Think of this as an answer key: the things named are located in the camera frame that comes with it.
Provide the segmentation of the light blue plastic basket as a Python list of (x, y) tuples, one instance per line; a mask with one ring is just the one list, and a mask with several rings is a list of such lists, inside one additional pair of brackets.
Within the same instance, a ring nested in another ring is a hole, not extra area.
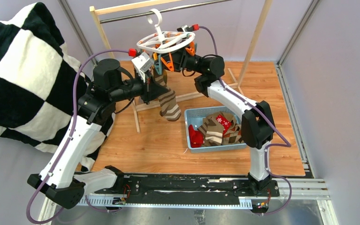
[(246, 148), (241, 119), (225, 106), (187, 109), (184, 119), (191, 153)]

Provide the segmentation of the red patterned sock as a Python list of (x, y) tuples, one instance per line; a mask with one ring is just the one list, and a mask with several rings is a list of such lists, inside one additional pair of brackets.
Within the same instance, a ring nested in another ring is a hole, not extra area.
[(226, 132), (232, 125), (232, 123), (230, 121), (228, 121), (224, 116), (222, 116), (220, 114), (216, 117), (216, 120), (223, 126), (224, 132)]

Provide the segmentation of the brown striped sock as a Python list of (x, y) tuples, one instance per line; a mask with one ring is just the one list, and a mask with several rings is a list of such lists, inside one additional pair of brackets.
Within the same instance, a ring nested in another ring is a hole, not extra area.
[(163, 71), (160, 75), (156, 70), (153, 70), (153, 78), (159, 85), (168, 90), (168, 92), (158, 97), (161, 107), (160, 116), (167, 121), (177, 121), (181, 116), (181, 109), (176, 100), (176, 92), (167, 85), (167, 72)]
[(204, 136), (204, 144), (202, 147), (221, 146), (223, 136), (223, 126), (217, 122), (203, 119), (202, 125), (198, 127)]

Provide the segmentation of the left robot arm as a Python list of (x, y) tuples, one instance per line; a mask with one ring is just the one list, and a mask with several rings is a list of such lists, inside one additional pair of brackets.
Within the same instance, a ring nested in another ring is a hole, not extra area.
[(137, 56), (131, 62), (133, 74), (115, 59), (97, 64), (86, 93), (75, 98), (74, 115), (58, 150), (40, 173), (31, 174), (27, 180), (62, 208), (71, 209), (84, 196), (104, 188), (114, 194), (124, 189), (123, 173), (113, 166), (85, 174), (76, 174), (75, 170), (86, 148), (112, 119), (117, 102), (135, 97), (149, 102), (167, 92), (153, 78), (152, 59)]

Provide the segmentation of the tan brown sock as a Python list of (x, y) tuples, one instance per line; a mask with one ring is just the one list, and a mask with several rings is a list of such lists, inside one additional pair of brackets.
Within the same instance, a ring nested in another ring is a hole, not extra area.
[(217, 117), (218, 117), (219, 115), (221, 115), (220, 112), (215, 112), (215, 113), (212, 113), (212, 114), (208, 115), (208, 116), (206, 117), (206, 119), (207, 119), (207, 120), (211, 120), (211, 121), (217, 123)]

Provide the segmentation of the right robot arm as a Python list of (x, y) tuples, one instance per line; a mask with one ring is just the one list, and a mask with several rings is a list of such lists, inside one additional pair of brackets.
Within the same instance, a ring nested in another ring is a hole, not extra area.
[(268, 153), (273, 139), (274, 120), (267, 102), (255, 102), (241, 95), (223, 80), (225, 62), (216, 54), (198, 56), (184, 48), (157, 55), (161, 68), (172, 72), (184, 70), (199, 73), (194, 79), (196, 90), (235, 113), (241, 120), (241, 139), (250, 147), (251, 168), (247, 175), (248, 190), (262, 195), (272, 181)]

